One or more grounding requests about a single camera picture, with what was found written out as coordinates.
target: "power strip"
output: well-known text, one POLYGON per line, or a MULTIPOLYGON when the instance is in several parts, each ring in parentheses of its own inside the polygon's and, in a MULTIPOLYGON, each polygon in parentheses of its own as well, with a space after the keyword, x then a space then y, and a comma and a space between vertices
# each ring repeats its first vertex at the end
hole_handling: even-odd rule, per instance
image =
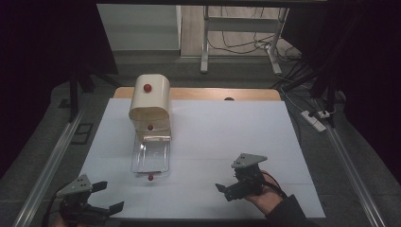
POLYGON ((319 117, 320 117, 321 119, 330 117, 330 113, 327 112, 327 111, 318 112, 318 114, 319 114, 319 117))
POLYGON ((314 116, 309 116, 309 111, 304 111, 301 113, 301 116, 309 123, 309 125, 313 126, 316 131, 322 132, 326 130, 326 127, 314 116))

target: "dark curtain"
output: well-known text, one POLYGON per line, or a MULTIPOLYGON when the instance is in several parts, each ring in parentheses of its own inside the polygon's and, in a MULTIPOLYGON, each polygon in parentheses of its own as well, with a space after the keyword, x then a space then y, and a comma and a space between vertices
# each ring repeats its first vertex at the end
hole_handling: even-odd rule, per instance
POLYGON ((73 70, 85 80, 87 67, 117 69, 91 1, 2 1, 0 48, 3 176, 43 118, 55 86, 73 70))
POLYGON ((367 6, 341 55, 338 85, 348 120, 401 183, 400 12, 399 1, 367 6))

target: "metal rail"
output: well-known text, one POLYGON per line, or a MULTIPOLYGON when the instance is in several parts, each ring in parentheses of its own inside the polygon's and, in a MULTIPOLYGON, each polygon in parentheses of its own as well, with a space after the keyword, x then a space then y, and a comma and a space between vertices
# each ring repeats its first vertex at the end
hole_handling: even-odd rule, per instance
POLYGON ((337 134, 336 129, 331 128, 330 126, 326 126, 328 131, 328 137, 330 138, 333 146, 335 148, 336 153, 339 155, 340 162, 342 167, 347 174, 351 185, 354 187, 354 191, 357 193, 357 196, 360 199, 360 203, 362 204, 363 209, 365 210, 366 216, 374 227, 385 227, 387 226, 382 218, 372 195, 370 194, 368 188, 365 183, 360 178, 357 169, 351 160, 351 157, 348 155, 348 151, 342 143, 339 135, 337 134))
POLYGON ((47 163, 42 170, 41 175, 33 186, 32 190, 29 193, 29 196, 26 199, 26 202, 23 208, 20 211, 17 219, 15 220, 12 226, 29 226, 30 222, 33 220, 33 217, 38 210, 39 205, 41 204, 42 199, 44 198, 44 194, 47 191, 48 186, 53 180, 54 174, 56 173, 60 161, 67 150, 68 145, 74 135, 74 132, 77 129, 80 119, 85 113, 86 107, 89 102, 89 94, 83 94, 81 98, 81 106, 78 111, 77 116, 71 123, 67 123, 62 132, 62 135, 57 142, 56 146, 53 148, 53 151, 50 154, 47 163))

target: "cable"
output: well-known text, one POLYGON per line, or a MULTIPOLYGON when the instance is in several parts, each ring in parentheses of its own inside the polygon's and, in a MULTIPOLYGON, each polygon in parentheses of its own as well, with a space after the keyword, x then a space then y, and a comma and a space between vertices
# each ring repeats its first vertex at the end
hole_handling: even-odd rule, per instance
POLYGON ((248 54, 248 53, 252 53, 252 52, 256 51, 257 49, 259 49, 259 47, 257 47, 256 49, 253 49, 253 50, 250 50, 250 51, 246 51, 246 52, 236 52, 236 51, 229 50, 229 49, 226 49, 226 48, 218 48, 218 47, 214 47, 214 46, 212 46, 212 48, 218 49, 218 50, 224 50, 224 51, 235 53, 235 54, 248 54))
POLYGON ((295 117, 294 113, 292 113, 290 110, 287 110, 289 117, 292 117, 292 119, 294 119, 295 124, 297 126, 297 130, 298 130, 298 143, 301 145, 302 144, 302 135, 301 135, 301 126, 300 123, 298 122, 298 119, 295 117))
MULTIPOLYGON (((224 7, 224 9, 225 9, 225 11, 226 11, 226 16, 228 17, 227 7, 224 7)), ((260 18, 262 18, 264 10, 265 10, 265 8, 262 8, 262 12, 260 13, 260 18)), ((257 11, 257 8, 255 8, 254 14, 251 16, 251 18, 253 18, 253 17, 255 16, 256 11, 257 11)), ((220 15, 221 15, 221 17, 223 17, 223 7, 220 7, 220 15)), ((226 41, 225 41, 225 36, 224 36, 224 31, 221 31, 221 36, 222 36, 224 45, 225 45, 226 47, 229 47, 229 48, 238 47, 238 46, 244 46, 244 45, 248 45, 248 44, 254 44, 255 42, 260 43, 260 41, 262 41, 262 40, 266 40, 266 39, 268 39, 268 38, 273 37, 273 35, 272 35, 272 36, 269 36, 269 37, 266 37, 266 38, 263 38, 263 39, 257 41, 257 40, 255 39, 256 33, 257 33, 257 32, 255 32, 254 35, 253 35, 253 42, 248 42, 248 43, 245 43, 245 44, 235 44, 235 45, 228 45, 228 44, 226 43, 226 41)))
POLYGON ((291 93, 291 94, 293 94, 293 95, 297 96, 298 98, 300 98, 304 103, 306 103, 309 107, 311 107, 313 110, 315 110, 315 112, 318 111, 314 106, 312 106, 312 104, 310 104, 309 102, 307 102, 302 96, 299 96, 299 95, 297 95, 297 94, 295 94, 295 93, 291 93))
POLYGON ((57 198, 57 192, 62 190, 63 188, 65 188, 68 184, 70 184, 70 182, 63 184, 60 188, 57 189, 57 191, 51 197, 50 202, 49 202, 49 204, 47 205, 47 208, 46 208, 46 213, 44 213, 44 216, 42 218, 42 227, 49 226, 50 215, 54 213, 54 212, 51 212, 50 210, 51 210, 51 207, 52 207, 54 201, 57 198))
POLYGON ((283 91, 283 86, 280 87, 281 91, 283 92, 284 96, 288 99, 288 101, 294 105, 294 107, 298 108, 298 110, 300 110, 301 112, 303 112, 304 110, 301 109, 301 107, 297 106, 288 96, 287 94, 283 91))
POLYGON ((269 173, 262 172, 262 171, 261 171, 261 173, 271 177, 274 180, 274 182, 277 184, 277 185, 274 185, 273 183, 269 183, 269 182, 264 181, 262 183, 263 185, 272 188, 273 190, 275 190, 284 199, 288 197, 287 194, 281 189, 280 184, 269 173))
MULTIPOLYGON (((269 36, 269 37, 263 38, 262 40, 267 40, 268 38, 271 38, 271 37, 273 37, 273 36, 269 36)), ((239 45, 236 45, 236 46, 229 46, 229 47, 237 47, 237 46, 242 46, 242 45, 246 45, 246 44, 239 44, 239 45)), ((224 51, 228 51, 228 52, 232 52, 232 53, 236 53, 236 54, 248 54, 248 53, 254 52, 254 51, 256 51, 257 49, 259 49, 259 47, 257 47, 256 49, 253 49, 253 50, 250 50, 250 51, 246 51, 246 52, 237 52, 237 51, 230 50, 230 49, 227 49, 227 48, 215 47, 215 46, 213 46, 212 44, 210 44, 210 46, 212 46, 212 48, 214 48, 214 49, 224 50, 224 51)))

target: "white cylinder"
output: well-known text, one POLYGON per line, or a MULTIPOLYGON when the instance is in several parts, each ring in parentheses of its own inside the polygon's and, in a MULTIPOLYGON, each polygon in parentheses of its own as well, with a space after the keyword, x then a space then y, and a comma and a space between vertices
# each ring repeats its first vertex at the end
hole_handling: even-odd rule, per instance
POLYGON ((163 75, 142 75, 136 80, 129 115, 139 140, 171 135, 169 94, 170 83, 163 75))

